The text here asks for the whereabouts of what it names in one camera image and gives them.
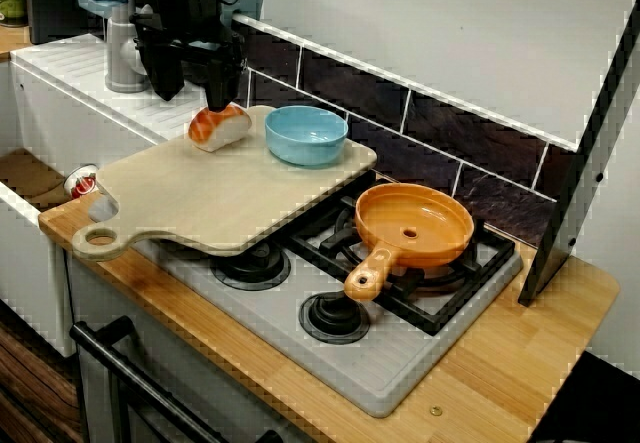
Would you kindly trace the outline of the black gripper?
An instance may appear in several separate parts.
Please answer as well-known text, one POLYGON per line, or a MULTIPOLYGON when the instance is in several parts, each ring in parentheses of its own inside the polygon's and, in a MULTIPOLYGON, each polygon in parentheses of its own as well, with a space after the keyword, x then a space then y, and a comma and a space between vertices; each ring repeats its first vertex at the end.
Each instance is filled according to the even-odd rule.
POLYGON ((182 63, 206 67, 207 107, 224 110, 238 95, 243 39, 222 21, 237 0, 155 0, 130 16, 135 45, 154 92, 172 100, 184 87, 182 63))

